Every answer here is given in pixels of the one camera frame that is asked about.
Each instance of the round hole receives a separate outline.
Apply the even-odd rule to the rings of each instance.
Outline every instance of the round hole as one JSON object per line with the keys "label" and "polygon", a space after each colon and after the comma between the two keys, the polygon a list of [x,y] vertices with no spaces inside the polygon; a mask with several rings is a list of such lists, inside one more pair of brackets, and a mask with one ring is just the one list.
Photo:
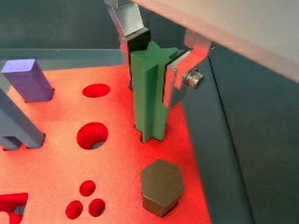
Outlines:
{"label": "round hole", "polygon": [[98,98],[107,95],[110,92],[110,86],[106,84],[94,84],[83,89],[83,94],[90,98]]}
{"label": "round hole", "polygon": [[94,217],[99,217],[106,210],[106,202],[103,199],[94,199],[88,205],[88,213]]}
{"label": "round hole", "polygon": [[66,214],[71,220],[75,220],[80,217],[83,212],[83,205],[78,200],[74,200],[67,207]]}
{"label": "round hole", "polygon": [[83,182],[79,188],[82,196],[88,197],[96,191],[96,184],[92,180]]}
{"label": "round hole", "polygon": [[84,125],[78,134],[78,143],[84,150],[95,150],[108,139],[108,128],[100,122]]}

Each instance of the gray block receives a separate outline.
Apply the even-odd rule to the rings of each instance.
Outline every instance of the gray block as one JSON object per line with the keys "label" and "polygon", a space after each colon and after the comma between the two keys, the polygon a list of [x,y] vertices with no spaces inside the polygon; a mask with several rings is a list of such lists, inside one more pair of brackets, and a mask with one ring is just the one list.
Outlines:
{"label": "gray block", "polygon": [[156,159],[142,172],[143,206],[151,213],[166,216],[183,196],[183,173],[178,165]]}
{"label": "gray block", "polygon": [[43,141],[44,134],[0,88],[0,145],[11,151],[22,143],[28,148],[40,148]]}

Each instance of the metal gripper jaw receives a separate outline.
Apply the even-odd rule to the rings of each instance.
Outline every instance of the metal gripper jaw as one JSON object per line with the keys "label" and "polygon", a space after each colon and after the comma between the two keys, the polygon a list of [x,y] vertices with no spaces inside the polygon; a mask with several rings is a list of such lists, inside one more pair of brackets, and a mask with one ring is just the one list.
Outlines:
{"label": "metal gripper jaw", "polygon": [[[140,10],[130,0],[104,0],[119,33],[120,49],[126,55],[126,72],[132,84],[131,52],[147,49],[151,31],[144,28]],[[170,109],[183,99],[187,86],[198,88],[203,75],[196,66],[208,56],[211,40],[187,30],[184,44],[191,50],[182,53],[164,69],[163,105]]]}

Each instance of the screw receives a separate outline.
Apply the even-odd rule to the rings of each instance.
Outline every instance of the screw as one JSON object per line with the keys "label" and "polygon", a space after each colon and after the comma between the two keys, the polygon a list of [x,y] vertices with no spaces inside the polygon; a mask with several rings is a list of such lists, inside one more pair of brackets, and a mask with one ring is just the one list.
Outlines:
{"label": "screw", "polygon": [[204,76],[195,68],[184,75],[184,84],[188,85],[191,88],[196,89],[200,86],[203,79]]}
{"label": "screw", "polygon": [[211,50],[215,49],[216,45],[218,45],[218,43],[212,41],[212,42],[211,42],[211,45],[210,45],[210,49],[211,49]]}

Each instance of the hexagonal prism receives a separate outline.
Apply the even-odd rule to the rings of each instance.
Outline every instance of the hexagonal prism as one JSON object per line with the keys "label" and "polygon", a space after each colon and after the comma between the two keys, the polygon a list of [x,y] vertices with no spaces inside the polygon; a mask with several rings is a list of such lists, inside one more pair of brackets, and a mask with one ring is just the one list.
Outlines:
{"label": "hexagonal prism", "polygon": [[183,196],[183,173],[178,165],[156,159],[142,171],[143,206],[151,213],[164,216]]}

